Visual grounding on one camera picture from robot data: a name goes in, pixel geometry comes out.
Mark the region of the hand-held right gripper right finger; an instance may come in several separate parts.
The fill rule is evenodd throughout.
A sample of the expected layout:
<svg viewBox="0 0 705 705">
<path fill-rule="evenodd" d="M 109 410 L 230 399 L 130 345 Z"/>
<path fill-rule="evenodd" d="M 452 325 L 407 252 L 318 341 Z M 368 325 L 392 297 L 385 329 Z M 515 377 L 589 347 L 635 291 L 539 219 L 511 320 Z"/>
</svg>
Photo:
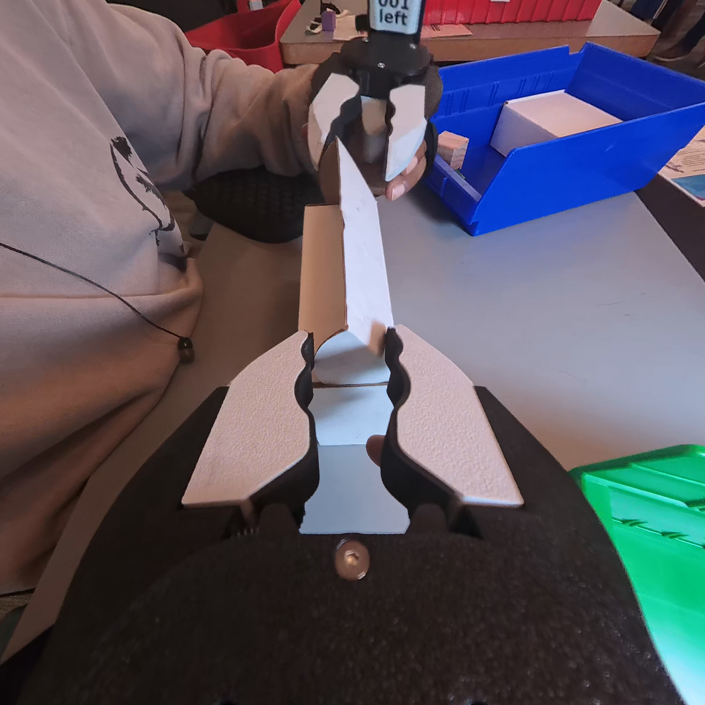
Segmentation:
<svg viewBox="0 0 705 705">
<path fill-rule="evenodd" d="M 381 478 L 412 521 L 435 507 L 448 529 L 473 529 L 468 507 L 524 506 L 470 378 L 408 327 L 386 332 L 392 411 Z"/>
</svg>

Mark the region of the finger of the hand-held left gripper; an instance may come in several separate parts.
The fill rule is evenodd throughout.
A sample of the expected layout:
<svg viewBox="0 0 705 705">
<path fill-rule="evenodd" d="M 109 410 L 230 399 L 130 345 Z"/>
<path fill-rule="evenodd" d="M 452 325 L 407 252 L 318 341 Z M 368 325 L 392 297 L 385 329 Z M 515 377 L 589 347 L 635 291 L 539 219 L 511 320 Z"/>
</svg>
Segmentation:
<svg viewBox="0 0 705 705">
<path fill-rule="evenodd" d="M 359 85 L 350 77 L 332 73 L 312 98 L 307 121 L 307 146 L 316 171 L 323 155 L 337 139 L 343 142 L 361 110 Z"/>
<path fill-rule="evenodd" d="M 427 129 L 424 85 L 401 85 L 392 89 L 388 99 L 391 118 L 386 143 L 385 177 L 391 182 L 403 172 L 419 146 Z"/>
</svg>

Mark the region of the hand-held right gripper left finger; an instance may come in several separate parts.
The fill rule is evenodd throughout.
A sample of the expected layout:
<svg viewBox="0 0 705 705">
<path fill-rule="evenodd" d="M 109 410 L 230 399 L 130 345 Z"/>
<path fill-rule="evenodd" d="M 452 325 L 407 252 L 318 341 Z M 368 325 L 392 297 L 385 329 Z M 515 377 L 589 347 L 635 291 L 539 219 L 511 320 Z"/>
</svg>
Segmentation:
<svg viewBox="0 0 705 705">
<path fill-rule="evenodd" d="M 298 331 L 229 383 L 182 495 L 184 508 L 238 507 L 255 527 L 282 505 L 297 529 L 319 486 L 313 399 L 314 338 Z"/>
</svg>

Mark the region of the white cardboard mailer box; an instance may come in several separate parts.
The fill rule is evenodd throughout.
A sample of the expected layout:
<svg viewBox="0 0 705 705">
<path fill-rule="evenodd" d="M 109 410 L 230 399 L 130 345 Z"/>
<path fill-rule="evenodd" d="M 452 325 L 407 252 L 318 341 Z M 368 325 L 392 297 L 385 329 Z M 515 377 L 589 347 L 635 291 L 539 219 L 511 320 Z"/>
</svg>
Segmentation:
<svg viewBox="0 0 705 705">
<path fill-rule="evenodd" d="M 613 126 L 621 119 L 564 90 L 506 101 L 489 145 L 502 156 L 513 149 Z"/>
<path fill-rule="evenodd" d="M 323 205 L 304 210 L 298 329 L 313 337 L 310 410 L 321 446 L 386 432 L 393 313 L 375 196 L 340 140 L 322 161 Z"/>
</svg>

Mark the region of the blue plastic bin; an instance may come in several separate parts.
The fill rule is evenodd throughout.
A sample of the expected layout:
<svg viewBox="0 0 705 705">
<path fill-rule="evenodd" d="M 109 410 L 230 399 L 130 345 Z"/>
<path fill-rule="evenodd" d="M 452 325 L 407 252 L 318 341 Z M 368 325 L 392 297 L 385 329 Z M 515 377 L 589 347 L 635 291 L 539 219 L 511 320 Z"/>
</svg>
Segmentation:
<svg viewBox="0 0 705 705">
<path fill-rule="evenodd" d="M 460 168 L 436 162 L 426 183 L 470 235 L 483 235 L 646 186 L 704 126 L 704 82 L 586 43 L 490 58 L 439 71 L 432 118 L 468 139 Z M 618 122 L 504 156 L 491 146 L 511 100 L 565 94 Z"/>
</svg>

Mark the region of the green plastic bin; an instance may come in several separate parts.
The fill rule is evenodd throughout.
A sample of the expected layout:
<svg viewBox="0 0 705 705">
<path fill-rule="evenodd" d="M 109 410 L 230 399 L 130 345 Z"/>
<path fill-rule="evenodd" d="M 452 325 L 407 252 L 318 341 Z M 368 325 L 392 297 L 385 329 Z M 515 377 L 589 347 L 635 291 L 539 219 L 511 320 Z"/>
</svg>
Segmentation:
<svg viewBox="0 0 705 705">
<path fill-rule="evenodd" d="M 704 447 L 676 445 L 569 471 L 630 577 L 686 704 L 704 703 Z"/>
</svg>

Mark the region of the person's left forearm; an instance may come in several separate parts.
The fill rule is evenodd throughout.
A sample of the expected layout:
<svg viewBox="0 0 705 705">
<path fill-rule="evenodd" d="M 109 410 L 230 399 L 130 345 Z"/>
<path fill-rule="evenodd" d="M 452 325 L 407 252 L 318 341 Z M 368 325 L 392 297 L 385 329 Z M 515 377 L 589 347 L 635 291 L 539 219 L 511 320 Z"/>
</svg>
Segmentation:
<svg viewBox="0 0 705 705">
<path fill-rule="evenodd" d="M 183 63 L 183 117 L 194 140 L 186 188 L 220 172 L 258 166 L 282 176 L 313 174 L 305 133 L 315 65 L 273 73 L 221 50 L 198 48 L 189 48 Z"/>
</svg>

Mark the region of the person's left hand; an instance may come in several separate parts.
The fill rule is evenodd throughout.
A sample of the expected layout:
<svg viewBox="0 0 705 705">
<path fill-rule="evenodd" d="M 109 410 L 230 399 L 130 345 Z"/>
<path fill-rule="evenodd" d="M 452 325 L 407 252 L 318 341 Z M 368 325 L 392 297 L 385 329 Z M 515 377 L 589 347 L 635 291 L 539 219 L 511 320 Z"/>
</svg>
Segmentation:
<svg viewBox="0 0 705 705">
<path fill-rule="evenodd" d="M 388 201 L 394 201 L 409 193 L 428 176 L 433 169 L 437 154 L 437 140 L 421 143 L 407 166 L 391 181 L 385 184 L 383 195 Z"/>
</svg>

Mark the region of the small wooden cube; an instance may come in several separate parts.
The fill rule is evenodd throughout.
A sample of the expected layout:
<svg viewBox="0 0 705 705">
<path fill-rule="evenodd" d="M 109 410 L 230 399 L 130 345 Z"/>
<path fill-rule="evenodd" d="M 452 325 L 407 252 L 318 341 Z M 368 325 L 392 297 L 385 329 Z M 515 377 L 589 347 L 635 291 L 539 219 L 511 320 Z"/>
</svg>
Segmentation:
<svg viewBox="0 0 705 705">
<path fill-rule="evenodd" d="M 462 168 L 469 145 L 469 138 L 443 131 L 438 134 L 437 154 L 454 171 Z"/>
</svg>

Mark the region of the person's grey sweatshirt torso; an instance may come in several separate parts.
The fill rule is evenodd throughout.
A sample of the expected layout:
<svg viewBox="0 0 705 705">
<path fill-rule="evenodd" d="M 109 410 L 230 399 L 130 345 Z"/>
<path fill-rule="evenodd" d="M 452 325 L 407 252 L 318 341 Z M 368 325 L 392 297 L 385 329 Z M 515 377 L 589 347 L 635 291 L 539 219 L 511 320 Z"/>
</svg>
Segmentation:
<svg viewBox="0 0 705 705">
<path fill-rule="evenodd" d="M 1 597 L 40 582 L 93 472 L 162 395 L 200 283 L 163 188 L 193 145 L 171 21 L 1 2 Z"/>
</svg>

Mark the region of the printed paper sheet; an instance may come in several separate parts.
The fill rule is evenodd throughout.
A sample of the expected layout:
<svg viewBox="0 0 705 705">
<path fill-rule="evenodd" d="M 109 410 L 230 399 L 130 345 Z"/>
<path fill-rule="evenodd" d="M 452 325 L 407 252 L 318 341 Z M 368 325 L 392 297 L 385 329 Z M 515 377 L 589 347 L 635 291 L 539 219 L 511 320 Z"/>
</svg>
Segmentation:
<svg viewBox="0 0 705 705">
<path fill-rule="evenodd" d="M 704 128 L 671 157 L 659 175 L 704 207 Z"/>
</svg>

